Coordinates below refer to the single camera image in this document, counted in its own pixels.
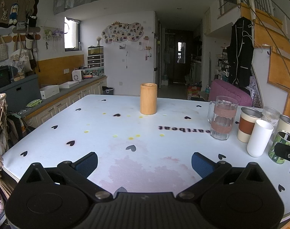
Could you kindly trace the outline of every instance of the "hanging clothes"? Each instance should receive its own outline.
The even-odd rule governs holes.
[[[237,87],[250,84],[251,63],[253,59],[252,22],[239,18],[232,26],[231,44],[228,49],[228,82]]]

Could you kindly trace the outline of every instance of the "metal screw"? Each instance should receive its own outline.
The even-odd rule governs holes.
[[[195,195],[189,191],[183,191],[183,192],[179,193],[179,197],[184,199],[184,200],[190,200],[190,199],[194,198],[194,196]]]
[[[110,196],[110,193],[108,191],[98,191],[95,193],[95,197],[99,200],[106,199]]]

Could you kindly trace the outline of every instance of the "tabletop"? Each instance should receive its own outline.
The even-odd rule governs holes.
[[[257,162],[278,191],[290,217],[290,162],[274,163],[264,154],[251,157],[237,139],[238,123],[230,137],[219,141],[209,134],[208,102],[158,98],[157,113],[143,115],[139,97],[87,95],[40,125],[4,155],[4,170],[16,181],[33,162],[43,167],[78,160],[91,151],[98,167],[89,180],[114,194],[173,192],[177,195],[201,180],[191,157],[199,152],[214,162],[233,167]],[[241,106],[235,121],[239,121]]]

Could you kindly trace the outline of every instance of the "glass mug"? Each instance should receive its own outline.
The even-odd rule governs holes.
[[[212,113],[211,105],[215,104]],[[227,140],[232,130],[237,112],[238,101],[227,96],[217,96],[208,107],[207,119],[211,123],[210,135],[214,139]]]

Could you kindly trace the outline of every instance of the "photo collage board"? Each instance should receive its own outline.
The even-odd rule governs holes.
[[[141,23],[132,24],[115,22],[107,26],[102,32],[103,42],[110,44],[112,42],[123,42],[126,40],[138,41],[143,36],[143,27]]]

